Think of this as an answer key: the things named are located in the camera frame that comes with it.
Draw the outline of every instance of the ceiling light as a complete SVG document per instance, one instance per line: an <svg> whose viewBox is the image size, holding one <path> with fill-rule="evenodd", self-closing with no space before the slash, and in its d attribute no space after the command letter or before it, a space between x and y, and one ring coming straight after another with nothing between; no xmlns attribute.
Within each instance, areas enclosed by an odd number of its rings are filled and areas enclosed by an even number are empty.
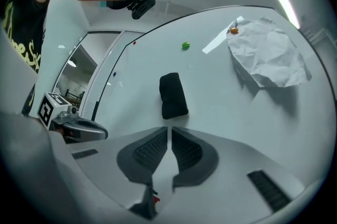
<svg viewBox="0 0 337 224"><path fill-rule="evenodd" d="M71 58L70 60L68 60L68 64L70 66L76 67L77 61L74 58Z"/></svg>
<svg viewBox="0 0 337 224"><path fill-rule="evenodd" d="M279 0L281 3L289 21L291 24L293 24L297 29L300 28L300 23L296 17L295 11L290 3L289 0Z"/></svg>

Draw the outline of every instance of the black t-shirt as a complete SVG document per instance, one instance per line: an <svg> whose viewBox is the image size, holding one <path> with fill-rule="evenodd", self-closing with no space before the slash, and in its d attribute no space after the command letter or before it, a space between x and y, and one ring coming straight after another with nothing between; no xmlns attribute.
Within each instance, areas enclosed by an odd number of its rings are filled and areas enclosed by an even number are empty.
<svg viewBox="0 0 337 224"><path fill-rule="evenodd" d="M21 58L38 73L45 32L45 19L49 0L8 0L2 12L2 27ZM32 109L35 86L32 88L22 113Z"/></svg>

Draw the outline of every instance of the red component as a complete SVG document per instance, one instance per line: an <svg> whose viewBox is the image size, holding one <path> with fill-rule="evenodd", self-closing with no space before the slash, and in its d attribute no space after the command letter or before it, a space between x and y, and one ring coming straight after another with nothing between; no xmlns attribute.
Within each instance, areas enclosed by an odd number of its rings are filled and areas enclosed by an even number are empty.
<svg viewBox="0 0 337 224"><path fill-rule="evenodd" d="M154 204L156 204L157 202L160 201L160 198L156 197L156 196L153 196L154 197Z"/></svg>

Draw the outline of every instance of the green candy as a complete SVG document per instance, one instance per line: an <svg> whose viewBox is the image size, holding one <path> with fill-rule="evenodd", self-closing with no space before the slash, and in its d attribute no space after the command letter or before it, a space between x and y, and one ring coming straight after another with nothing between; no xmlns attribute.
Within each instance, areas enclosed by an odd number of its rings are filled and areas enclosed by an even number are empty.
<svg viewBox="0 0 337 224"><path fill-rule="evenodd" d="M184 42L182 45L183 49L189 49L190 47L190 42Z"/></svg>

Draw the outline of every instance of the black sponge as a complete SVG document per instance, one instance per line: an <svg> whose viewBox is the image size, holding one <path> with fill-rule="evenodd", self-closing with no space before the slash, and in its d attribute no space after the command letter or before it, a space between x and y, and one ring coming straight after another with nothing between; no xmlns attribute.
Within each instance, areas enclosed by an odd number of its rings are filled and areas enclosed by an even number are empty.
<svg viewBox="0 0 337 224"><path fill-rule="evenodd" d="M163 101L162 116L164 119L186 116L189 113L178 73L162 76L159 91Z"/></svg>

